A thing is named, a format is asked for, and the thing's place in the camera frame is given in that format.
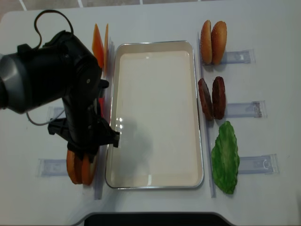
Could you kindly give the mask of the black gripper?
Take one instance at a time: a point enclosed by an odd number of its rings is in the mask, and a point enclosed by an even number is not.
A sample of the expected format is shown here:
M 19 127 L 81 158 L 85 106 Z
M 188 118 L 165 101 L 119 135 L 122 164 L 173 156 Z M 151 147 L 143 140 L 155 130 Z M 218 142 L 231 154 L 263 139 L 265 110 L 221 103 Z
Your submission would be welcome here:
M 82 162 L 83 155 L 87 154 L 89 162 L 94 163 L 100 146 L 119 146 L 119 132 L 100 115 L 100 104 L 97 108 L 89 105 L 80 109 L 70 100 L 64 100 L 63 105 L 66 117 L 49 123 L 48 132 L 68 142 L 67 148 L 74 153 L 76 162 Z

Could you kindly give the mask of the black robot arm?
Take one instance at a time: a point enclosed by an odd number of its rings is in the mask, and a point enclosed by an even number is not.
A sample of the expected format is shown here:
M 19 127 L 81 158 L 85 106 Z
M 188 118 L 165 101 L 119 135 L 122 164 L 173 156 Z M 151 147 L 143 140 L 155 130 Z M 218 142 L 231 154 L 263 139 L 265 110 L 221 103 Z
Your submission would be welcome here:
M 119 133 L 101 116 L 98 98 L 109 83 L 97 59 L 71 32 L 61 31 L 42 48 L 19 45 L 0 59 L 0 107 L 23 114 L 62 99 L 65 118 L 48 124 L 78 157 L 119 145 Z

